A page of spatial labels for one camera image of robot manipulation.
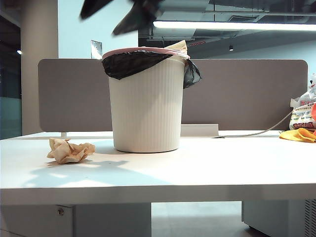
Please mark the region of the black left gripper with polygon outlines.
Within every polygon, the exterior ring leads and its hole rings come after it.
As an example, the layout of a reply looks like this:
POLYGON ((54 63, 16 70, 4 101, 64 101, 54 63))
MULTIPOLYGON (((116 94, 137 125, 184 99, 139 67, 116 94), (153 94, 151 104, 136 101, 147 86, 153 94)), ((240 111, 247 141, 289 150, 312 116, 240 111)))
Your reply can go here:
MULTIPOLYGON (((80 18, 87 19, 111 1, 85 0, 80 11, 80 18)), ((157 18, 163 14, 161 8, 163 0, 134 0, 133 2, 132 9, 113 29, 113 35, 122 35, 142 29, 148 23, 147 17, 157 18)))

